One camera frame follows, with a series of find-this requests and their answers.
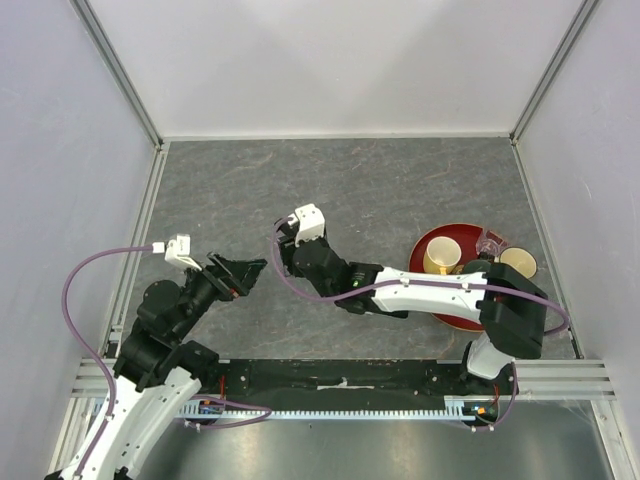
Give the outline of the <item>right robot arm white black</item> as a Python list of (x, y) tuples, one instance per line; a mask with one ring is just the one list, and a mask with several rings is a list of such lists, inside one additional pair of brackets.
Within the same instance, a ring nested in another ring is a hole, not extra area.
[(298, 222), (284, 218), (271, 235), (278, 274), (306, 280), (310, 300), (356, 315), (405, 318), (412, 312), (460, 317), (479, 324), (458, 368), (458, 381), (477, 394), (515, 359), (542, 353), (548, 296), (513, 267), (492, 263), (487, 271), (434, 275), (379, 264), (347, 262), (325, 234), (301, 238)]

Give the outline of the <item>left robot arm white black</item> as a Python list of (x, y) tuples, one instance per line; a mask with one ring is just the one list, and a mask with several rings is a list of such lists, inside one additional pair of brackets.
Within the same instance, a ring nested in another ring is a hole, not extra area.
[(170, 251), (164, 257), (185, 272), (184, 284), (161, 280), (145, 290), (115, 364), (96, 362), (108, 385), (98, 418), (71, 463), (50, 478), (136, 478), (180, 408), (218, 385), (218, 354), (185, 338), (214, 302), (248, 295), (267, 262), (209, 254), (202, 264)]

